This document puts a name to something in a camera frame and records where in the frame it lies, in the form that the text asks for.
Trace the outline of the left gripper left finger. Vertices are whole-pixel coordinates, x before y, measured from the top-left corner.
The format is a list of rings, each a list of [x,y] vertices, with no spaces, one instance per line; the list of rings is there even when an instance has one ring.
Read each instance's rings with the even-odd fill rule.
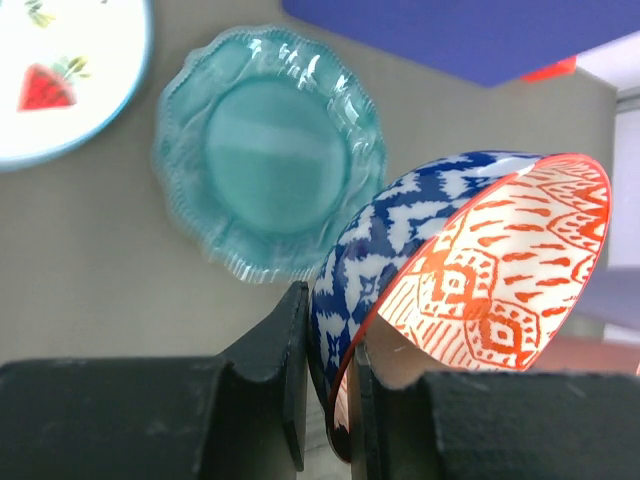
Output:
[[[1,368],[5,479],[293,479],[304,468],[309,288],[214,356]]]

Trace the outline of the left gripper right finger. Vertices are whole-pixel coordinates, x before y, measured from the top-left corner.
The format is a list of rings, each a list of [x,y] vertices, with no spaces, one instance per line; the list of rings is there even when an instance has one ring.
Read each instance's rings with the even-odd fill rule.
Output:
[[[457,372],[378,319],[350,382],[356,479],[639,475],[639,375]]]

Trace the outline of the blue zigzag patterned bowl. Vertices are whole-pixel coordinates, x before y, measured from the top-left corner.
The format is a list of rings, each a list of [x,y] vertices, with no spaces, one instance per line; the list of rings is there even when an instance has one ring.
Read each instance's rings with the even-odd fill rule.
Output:
[[[348,368],[376,318],[456,370],[529,369],[602,251],[611,184],[580,153],[473,151],[404,174],[351,220],[316,277],[310,369],[351,458]]]

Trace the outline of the teal plate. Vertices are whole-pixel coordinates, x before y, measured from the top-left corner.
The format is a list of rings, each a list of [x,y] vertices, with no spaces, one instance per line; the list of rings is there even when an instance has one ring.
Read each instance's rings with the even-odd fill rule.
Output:
[[[239,26],[159,96],[152,162],[174,224],[253,284],[312,278],[385,182],[376,107],[326,44]]]

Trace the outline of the watermelon pattern plate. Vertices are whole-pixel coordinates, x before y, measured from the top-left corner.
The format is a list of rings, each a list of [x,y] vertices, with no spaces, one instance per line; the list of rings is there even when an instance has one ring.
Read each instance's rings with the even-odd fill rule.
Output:
[[[130,103],[154,42],[150,1],[1,4],[1,169],[90,140]]]

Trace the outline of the pink plastic cup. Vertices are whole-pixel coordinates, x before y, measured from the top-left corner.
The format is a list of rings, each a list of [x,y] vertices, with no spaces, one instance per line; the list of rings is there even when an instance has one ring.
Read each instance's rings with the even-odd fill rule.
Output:
[[[639,346],[556,336],[534,361],[531,371],[579,371],[639,375]]]

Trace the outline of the lavender plastic cup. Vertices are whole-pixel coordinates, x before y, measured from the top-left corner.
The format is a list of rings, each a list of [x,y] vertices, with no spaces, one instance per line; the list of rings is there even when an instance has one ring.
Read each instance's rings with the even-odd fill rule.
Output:
[[[639,270],[598,269],[576,304],[576,310],[605,323],[639,327]]]

